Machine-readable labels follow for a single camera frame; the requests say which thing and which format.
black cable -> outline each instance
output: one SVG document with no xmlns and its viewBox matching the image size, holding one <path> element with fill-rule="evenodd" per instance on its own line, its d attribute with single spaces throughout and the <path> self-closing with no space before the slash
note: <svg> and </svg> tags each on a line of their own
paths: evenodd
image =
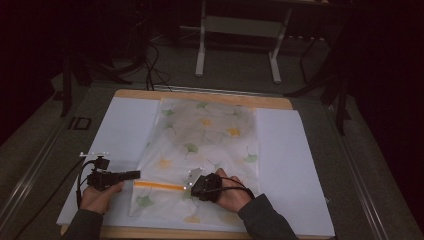
<svg viewBox="0 0 424 240">
<path fill-rule="evenodd" d="M 225 190 L 231 190 L 231 189 L 246 191 L 248 188 L 245 188 L 245 187 L 222 187 L 222 188 L 215 188 L 215 189 L 211 189 L 211 190 L 204 190 L 202 192 L 208 193 L 208 192 L 225 191 Z"/>
<path fill-rule="evenodd" d="M 47 204 L 53 199 L 54 195 L 56 195 L 57 191 L 59 191 L 60 187 L 63 185 L 65 180 L 71 175 L 71 173 L 85 160 L 85 157 L 79 160 L 72 169 L 66 174 L 66 176 L 62 179 L 62 181 L 59 183 L 57 188 L 53 191 L 53 193 L 50 195 L 50 197 L 47 199 L 47 201 L 41 206 L 41 208 L 37 211 L 37 213 L 24 225 L 24 227 L 19 231 L 18 235 L 14 238 L 15 240 L 21 236 L 21 234 L 26 230 L 26 228 L 31 225 L 31 223 L 37 218 L 37 216 L 43 211 L 43 209 L 47 206 Z"/>
<path fill-rule="evenodd" d="M 80 205 L 81 205 L 81 199 L 82 199 L 82 194 L 81 194 L 81 185 L 82 185 L 82 183 L 81 183 L 81 175 L 82 175 L 82 172 L 84 171 L 84 168 L 85 168 L 88 164 L 94 164 L 95 162 L 96 162 L 95 160 L 90 160 L 90 161 L 88 161 L 88 162 L 84 163 L 84 165 L 82 165 L 82 167 L 81 167 L 81 169 L 80 169 L 80 172 L 79 172 L 79 174 L 78 174 L 78 180 L 77 180 L 77 191 L 76 191 L 76 194 L 77 194 L 77 206 L 78 206 L 78 209 L 79 209 L 79 207 L 80 207 Z"/>
<path fill-rule="evenodd" d="M 244 185 L 243 185 L 243 183 L 241 183 L 241 182 L 239 182 L 239 181 L 236 181 L 236 180 L 234 180 L 234 179 L 227 178 L 227 177 L 221 177 L 221 179 L 227 179 L 227 180 L 233 181 L 233 182 L 235 182 L 235 183 L 238 183 L 238 184 L 242 185 L 244 188 L 246 188 L 246 186 L 244 186 Z"/>
<path fill-rule="evenodd" d="M 158 69 L 156 69 L 156 68 L 152 68 L 152 70 L 156 73 L 156 76 L 158 76 L 158 78 L 161 80 L 161 82 L 159 82 L 159 83 L 156 83 L 156 84 L 161 84 L 161 83 L 163 83 L 163 84 L 165 84 L 166 85 L 166 87 L 169 89 L 169 91 L 171 91 L 172 92 L 172 89 L 171 89 L 171 87 L 167 84 L 167 82 L 171 79 L 171 76 L 169 75 L 169 74 L 167 74 L 167 73 L 165 73 L 165 72 L 163 72 L 163 71 L 160 71 L 160 70 L 158 70 Z M 159 73 L 161 73 L 161 74 L 165 74 L 166 76 L 167 76 L 167 79 L 166 80 L 164 80 L 161 76 L 160 76 L 160 74 Z"/>
</svg>

wire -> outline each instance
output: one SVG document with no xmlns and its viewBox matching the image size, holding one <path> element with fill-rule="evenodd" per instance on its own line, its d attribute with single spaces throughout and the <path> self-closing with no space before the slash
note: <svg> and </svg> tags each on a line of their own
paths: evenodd
<svg viewBox="0 0 424 240">
<path fill-rule="evenodd" d="M 235 182 L 235 183 L 238 183 L 238 184 L 242 185 L 243 187 L 246 187 L 246 186 L 244 186 L 244 185 L 243 185 L 243 183 L 241 183 L 241 182 L 239 182 L 239 181 L 236 181 L 236 180 L 234 180 L 234 179 L 231 179 L 231 178 L 221 177 L 221 179 L 227 179 L 227 180 L 233 181 L 233 182 Z"/>
<path fill-rule="evenodd" d="M 84 168 L 85 168 L 88 164 L 94 164 L 95 162 L 96 162 L 95 160 L 90 160 L 90 161 L 88 161 L 88 162 L 84 163 L 84 165 L 82 165 L 81 170 L 80 170 L 80 172 L 79 172 L 79 174 L 78 174 L 78 180 L 77 180 L 77 191 L 76 191 L 76 194 L 77 194 L 77 206 L 78 206 L 78 208 L 79 208 L 79 207 L 80 207 L 80 205 L 81 205 L 81 199 L 82 199 L 82 195 L 81 195 L 81 186 L 82 186 L 82 183 L 81 183 L 81 175 L 82 175 L 82 172 L 84 171 Z"/>
<path fill-rule="evenodd" d="M 71 173 L 79 166 L 81 163 L 85 160 L 85 158 L 82 158 L 79 160 L 72 169 L 66 174 L 66 176 L 62 179 L 62 181 L 59 183 L 59 185 L 56 187 L 56 189 L 53 191 L 53 193 L 50 195 L 50 197 L 47 199 L 47 201 L 41 206 L 41 208 L 37 211 L 37 213 L 24 225 L 24 227 L 19 231 L 18 235 L 14 238 L 15 240 L 21 236 L 21 234 L 27 229 L 29 225 L 37 218 L 37 216 L 43 211 L 43 209 L 47 206 L 47 204 L 53 199 L 54 195 L 59 191 L 60 187 L 63 185 L 65 180 L 71 175 Z"/>
<path fill-rule="evenodd" d="M 231 189 L 247 191 L 248 188 L 245 188 L 245 187 L 222 187 L 222 188 L 215 188 L 215 189 L 211 189 L 211 190 L 204 190 L 202 192 L 208 193 L 208 192 L 225 191 L 225 190 L 231 190 Z"/>
</svg>

metal stand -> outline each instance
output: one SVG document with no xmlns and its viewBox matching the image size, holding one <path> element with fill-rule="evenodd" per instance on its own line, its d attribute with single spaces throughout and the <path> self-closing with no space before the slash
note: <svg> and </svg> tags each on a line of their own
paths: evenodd
<svg viewBox="0 0 424 240">
<path fill-rule="evenodd" d="M 206 15 L 206 0 L 202 1 L 202 17 L 200 21 L 200 47 L 197 54 L 197 64 L 195 75 L 203 76 L 205 63 L 205 35 L 206 31 L 221 32 L 230 34 L 242 34 L 250 36 L 272 37 L 276 38 L 276 44 L 272 51 L 269 52 L 269 62 L 271 65 L 272 77 L 274 83 L 280 84 L 281 77 L 277 63 L 277 55 L 280 51 L 281 43 L 291 16 L 292 9 L 287 9 L 283 22 L 269 22 L 248 19 L 235 19 L 218 16 Z"/>
</svg>

gray carpet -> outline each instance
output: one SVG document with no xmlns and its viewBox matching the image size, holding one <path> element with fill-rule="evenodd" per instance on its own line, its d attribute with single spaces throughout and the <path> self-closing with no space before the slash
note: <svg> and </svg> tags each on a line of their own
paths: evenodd
<svg viewBox="0 0 424 240">
<path fill-rule="evenodd" d="M 328 50 L 325 44 L 320 44 L 306 59 L 309 76 L 319 68 Z M 186 45 L 179 47 L 156 46 L 160 53 L 156 68 L 171 76 L 167 84 L 173 90 L 184 90 L 175 87 L 178 86 L 282 97 L 283 92 L 304 86 L 298 60 L 307 44 L 299 39 L 288 39 L 283 44 L 278 62 L 286 80 L 280 85 L 272 83 L 266 51 L 230 51 L 228 46 L 215 45 L 216 49 L 211 47 L 206 51 L 205 75 L 197 78 L 194 76 L 197 49 L 192 47 L 189 39 Z M 155 51 L 149 49 L 148 54 L 153 61 Z M 31 162 L 39 159 L 37 154 L 45 142 L 51 147 L 44 148 L 46 164 L 41 167 L 37 181 L 16 216 L 11 219 L 6 239 L 17 236 L 77 163 L 78 154 L 90 148 L 114 92 L 120 88 L 144 88 L 145 76 L 145 69 L 127 76 L 127 79 L 135 82 L 132 86 L 106 82 L 100 77 L 90 88 L 74 86 L 75 103 L 68 118 L 59 118 L 60 102 L 49 100 L 0 148 L 3 166 L 0 169 L 0 203 L 3 206 Z M 162 81 L 155 74 L 153 76 L 155 82 Z M 318 89 L 300 99 L 292 99 L 292 103 L 304 123 L 338 239 L 424 239 L 354 99 L 349 98 L 347 110 L 352 119 L 345 121 L 346 136 L 341 137 L 335 130 L 331 107 L 323 106 L 318 100 L 321 91 Z M 73 116 L 91 118 L 90 129 L 66 129 Z M 59 137 L 48 141 L 54 132 L 58 132 Z M 76 171 L 72 172 L 19 239 L 60 238 L 60 228 L 55 222 L 76 174 Z M 381 229 L 375 227 L 379 224 L 373 224 L 375 216 L 381 220 Z"/>
</svg>

person's left hand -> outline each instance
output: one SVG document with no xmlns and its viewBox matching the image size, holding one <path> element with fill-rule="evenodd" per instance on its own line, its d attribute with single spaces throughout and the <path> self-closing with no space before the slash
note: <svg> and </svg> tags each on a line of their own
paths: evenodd
<svg viewBox="0 0 424 240">
<path fill-rule="evenodd" d="M 115 193 L 122 191 L 124 182 L 117 183 L 103 192 L 97 191 L 94 187 L 87 187 L 84 190 L 80 209 L 89 210 L 98 214 L 105 214 L 109 210 L 109 201 Z"/>
</svg>

